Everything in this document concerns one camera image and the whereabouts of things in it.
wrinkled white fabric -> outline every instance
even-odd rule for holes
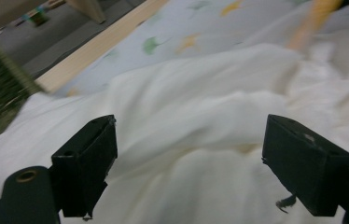
[[[119,158],[93,223],[340,223],[341,209],[275,207],[289,193],[260,160],[270,113],[349,150],[349,30],[317,36],[305,54],[256,43],[134,70],[94,95],[36,94],[0,135],[0,193],[8,175],[50,166],[85,123],[114,114]]]

yellow star print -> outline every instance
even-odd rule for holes
[[[188,35],[186,37],[183,38],[183,41],[181,42],[181,46],[177,49],[177,51],[175,52],[176,54],[182,53],[185,49],[187,48],[191,48],[194,47],[197,50],[199,50],[200,48],[197,45],[197,37],[200,34],[194,34],[194,35]]]
[[[221,10],[221,14],[220,17],[225,17],[227,16],[230,12],[232,12],[233,10],[236,10],[238,8],[241,7],[241,3],[243,2],[243,0],[236,0],[233,3],[227,5],[226,7],[224,7]]]

